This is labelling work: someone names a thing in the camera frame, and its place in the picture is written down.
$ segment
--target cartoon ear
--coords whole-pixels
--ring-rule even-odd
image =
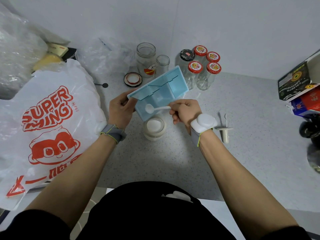
[[[33,164],[33,165],[40,163],[40,162],[37,161],[36,159],[33,159],[33,158],[32,158],[32,153],[29,155],[28,159],[29,159],[29,162],[30,162],[31,164]]]
[[[78,149],[80,146],[80,141],[74,140],[74,142],[75,142],[75,149]]]

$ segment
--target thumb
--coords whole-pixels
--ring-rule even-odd
[[[179,110],[179,107],[181,106],[181,104],[176,104],[174,102],[171,102],[169,104],[169,106],[174,110],[174,111],[178,111]]]
[[[125,109],[133,111],[137,102],[138,102],[138,99],[136,99],[134,97],[130,97],[130,99],[128,100],[127,104],[124,107],[125,107]]]

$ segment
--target blue plastic container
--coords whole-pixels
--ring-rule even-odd
[[[147,113],[147,104],[151,104],[154,108],[167,106],[188,91],[186,81],[184,80],[180,67],[177,65],[174,69],[130,93],[128,98],[134,97],[138,99],[135,109],[140,118],[146,121],[159,112],[156,110],[152,114]]]

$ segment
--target spoon handle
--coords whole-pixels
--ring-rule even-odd
[[[154,110],[160,110],[160,109],[170,109],[171,107],[170,106],[163,106],[163,107],[158,107],[158,108],[155,108]]]

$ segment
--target glass jar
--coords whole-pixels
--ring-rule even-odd
[[[195,54],[195,58],[194,60],[199,61],[200,63],[204,62],[204,59],[208,53],[208,50],[206,47],[204,47],[203,45],[197,45],[194,49],[193,52]]]
[[[191,61],[188,64],[188,71],[186,72],[186,75],[184,76],[184,80],[186,80],[186,84],[188,86],[188,89],[191,90],[194,88],[196,84],[196,80],[198,78],[198,75],[200,72],[202,72],[202,64],[198,61]]]
[[[204,69],[202,70],[201,73],[204,73],[206,71],[206,67],[210,62],[217,63],[220,60],[220,55],[217,52],[213,52],[213,51],[209,51],[205,57],[206,57],[206,59],[203,59],[203,61],[202,61],[202,65],[203,65]]]
[[[221,72],[221,66],[218,63],[210,62],[207,64],[204,72],[201,72],[196,82],[198,89],[207,90],[214,82],[214,78]]]
[[[165,55],[157,57],[155,64],[155,77],[161,76],[169,70],[170,58]]]
[[[186,72],[188,71],[188,65],[190,61],[193,61],[195,58],[195,54],[190,49],[183,49],[180,51],[180,60],[179,60],[179,67],[182,71],[182,75],[185,76]]]
[[[143,78],[154,77],[156,68],[156,48],[153,44],[138,44],[137,68]]]

